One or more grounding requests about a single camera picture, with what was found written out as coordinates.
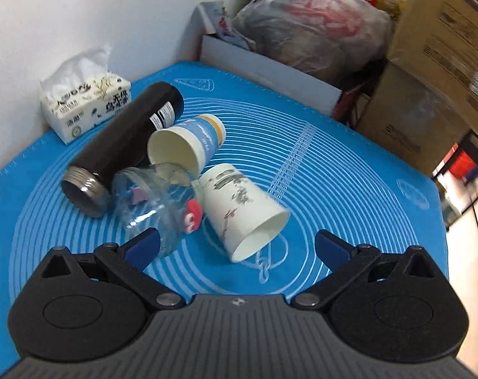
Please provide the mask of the clear plastic bag of items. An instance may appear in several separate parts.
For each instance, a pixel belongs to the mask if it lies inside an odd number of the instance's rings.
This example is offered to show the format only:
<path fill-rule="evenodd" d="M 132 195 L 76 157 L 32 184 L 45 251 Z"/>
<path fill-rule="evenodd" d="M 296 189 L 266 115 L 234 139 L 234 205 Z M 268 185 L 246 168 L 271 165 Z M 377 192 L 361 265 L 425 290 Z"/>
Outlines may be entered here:
<path fill-rule="evenodd" d="M 232 23 L 258 54 L 330 84 L 382 57 L 393 31 L 364 0 L 251 0 Z"/>

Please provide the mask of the blue silicone baking mat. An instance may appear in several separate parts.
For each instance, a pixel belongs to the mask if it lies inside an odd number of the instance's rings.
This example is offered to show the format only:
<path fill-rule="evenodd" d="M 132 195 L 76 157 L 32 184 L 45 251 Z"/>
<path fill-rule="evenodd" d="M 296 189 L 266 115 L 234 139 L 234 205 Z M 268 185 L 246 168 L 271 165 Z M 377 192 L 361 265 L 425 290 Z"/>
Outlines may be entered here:
<path fill-rule="evenodd" d="M 352 245 L 401 253 L 422 245 L 440 269 L 448 249 L 434 183 L 363 136 L 314 109 L 239 76 L 181 62 L 133 83 L 156 81 L 184 97 L 184 119 L 218 117 L 226 140 L 213 158 L 229 163 L 289 209 L 282 233 L 240 263 L 228 260 L 208 222 L 147 274 L 184 298 L 196 293 L 292 297 L 329 274 L 314 251 L 326 229 Z M 69 162 L 90 140 L 65 145 L 48 132 L 0 171 L 0 375 L 18 360 L 9 338 L 9 308 L 55 245 L 87 253 L 127 233 L 113 214 L 82 214 L 60 188 Z"/>

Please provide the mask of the lower brown cardboard box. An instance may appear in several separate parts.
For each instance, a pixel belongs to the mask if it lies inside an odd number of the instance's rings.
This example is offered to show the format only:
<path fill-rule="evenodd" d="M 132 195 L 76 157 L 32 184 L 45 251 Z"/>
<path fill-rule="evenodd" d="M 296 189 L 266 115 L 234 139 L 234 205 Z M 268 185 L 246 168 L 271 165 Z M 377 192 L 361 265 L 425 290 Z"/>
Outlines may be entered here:
<path fill-rule="evenodd" d="M 443 99 L 390 63 L 356 131 L 430 176 L 469 127 Z"/>

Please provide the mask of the clear glass jar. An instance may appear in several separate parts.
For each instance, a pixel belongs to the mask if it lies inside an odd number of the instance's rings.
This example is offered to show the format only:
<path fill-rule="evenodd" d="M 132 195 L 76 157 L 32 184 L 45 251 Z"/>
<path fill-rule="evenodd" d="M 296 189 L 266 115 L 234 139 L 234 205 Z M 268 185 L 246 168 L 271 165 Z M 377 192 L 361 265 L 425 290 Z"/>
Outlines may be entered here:
<path fill-rule="evenodd" d="M 127 231 L 137 236 L 149 228 L 159 234 L 155 257 L 166 257 L 199 229 L 204 210 L 198 177 L 174 163 L 127 168 L 112 182 L 115 213 Z"/>

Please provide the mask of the white open cardboard box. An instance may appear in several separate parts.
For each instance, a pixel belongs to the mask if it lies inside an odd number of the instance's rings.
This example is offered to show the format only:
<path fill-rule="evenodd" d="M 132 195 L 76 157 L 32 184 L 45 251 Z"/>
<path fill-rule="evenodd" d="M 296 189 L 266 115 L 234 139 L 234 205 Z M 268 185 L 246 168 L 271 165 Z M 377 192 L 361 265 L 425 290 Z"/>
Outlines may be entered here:
<path fill-rule="evenodd" d="M 222 2 L 200 3 L 191 16 L 183 39 L 184 53 L 193 52 L 202 63 L 260 84 L 330 116 L 341 90 L 288 65 L 258 53 L 232 45 L 218 37 L 218 25 L 212 19 L 222 11 Z"/>

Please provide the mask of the white ink-painting paper cup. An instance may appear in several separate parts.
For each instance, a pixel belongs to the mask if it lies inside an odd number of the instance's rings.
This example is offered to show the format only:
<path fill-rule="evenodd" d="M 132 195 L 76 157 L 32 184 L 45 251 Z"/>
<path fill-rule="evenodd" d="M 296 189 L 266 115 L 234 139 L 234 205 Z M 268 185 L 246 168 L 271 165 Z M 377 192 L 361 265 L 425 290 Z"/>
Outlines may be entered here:
<path fill-rule="evenodd" d="M 289 210 L 229 163 L 208 169 L 199 183 L 206 218 L 233 263 L 260 251 L 288 223 Z"/>

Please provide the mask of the brown cardboard box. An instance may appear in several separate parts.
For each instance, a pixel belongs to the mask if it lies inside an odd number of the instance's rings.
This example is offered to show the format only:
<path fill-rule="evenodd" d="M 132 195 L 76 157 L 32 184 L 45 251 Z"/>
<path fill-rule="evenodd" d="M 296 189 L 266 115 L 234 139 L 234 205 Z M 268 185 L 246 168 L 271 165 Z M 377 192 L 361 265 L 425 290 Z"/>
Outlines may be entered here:
<path fill-rule="evenodd" d="M 408 0 L 388 58 L 478 133 L 478 0 Z"/>
<path fill-rule="evenodd" d="M 356 131 L 430 176 L 469 127 L 443 99 L 390 63 Z"/>

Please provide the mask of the white tissue pack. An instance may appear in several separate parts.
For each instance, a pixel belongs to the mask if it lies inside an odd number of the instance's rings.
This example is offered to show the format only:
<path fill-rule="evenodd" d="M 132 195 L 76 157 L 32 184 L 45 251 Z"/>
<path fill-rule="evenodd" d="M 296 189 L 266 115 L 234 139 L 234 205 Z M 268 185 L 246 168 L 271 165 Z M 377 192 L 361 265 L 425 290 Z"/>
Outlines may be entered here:
<path fill-rule="evenodd" d="M 40 81 L 41 109 L 66 145 L 122 111 L 131 101 L 130 81 L 110 72 L 110 45 L 83 51 Z"/>

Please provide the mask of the black thermos bottle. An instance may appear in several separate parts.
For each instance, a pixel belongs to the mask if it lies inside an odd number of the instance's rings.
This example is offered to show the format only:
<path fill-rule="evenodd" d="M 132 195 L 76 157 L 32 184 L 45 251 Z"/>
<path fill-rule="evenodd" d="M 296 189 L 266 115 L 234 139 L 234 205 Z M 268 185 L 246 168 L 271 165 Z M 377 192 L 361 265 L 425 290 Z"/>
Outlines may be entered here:
<path fill-rule="evenodd" d="M 142 163 L 150 136 L 174 125 L 183 110 L 183 96 L 176 87 L 163 81 L 146 87 L 69 163 L 61 181 L 64 195 L 81 213 L 103 216 L 115 174 Z"/>

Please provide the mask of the upper brown cardboard box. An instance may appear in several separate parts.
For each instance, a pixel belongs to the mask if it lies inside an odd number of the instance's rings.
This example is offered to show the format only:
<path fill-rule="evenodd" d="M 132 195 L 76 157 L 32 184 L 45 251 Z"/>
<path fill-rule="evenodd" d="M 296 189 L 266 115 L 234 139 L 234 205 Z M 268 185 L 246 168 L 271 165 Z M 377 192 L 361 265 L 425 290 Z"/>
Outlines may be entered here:
<path fill-rule="evenodd" d="M 478 133 L 478 0 L 408 0 L 388 58 Z"/>

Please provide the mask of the blue white paper cup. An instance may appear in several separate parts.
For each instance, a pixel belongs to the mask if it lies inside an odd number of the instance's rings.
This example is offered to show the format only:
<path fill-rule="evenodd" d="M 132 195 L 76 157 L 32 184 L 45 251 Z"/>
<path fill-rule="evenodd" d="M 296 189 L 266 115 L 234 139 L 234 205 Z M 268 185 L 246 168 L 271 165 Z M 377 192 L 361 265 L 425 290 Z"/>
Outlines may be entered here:
<path fill-rule="evenodd" d="M 226 128 L 212 114 L 202 114 L 153 133 L 147 142 L 151 164 L 173 163 L 199 176 L 226 140 Z"/>

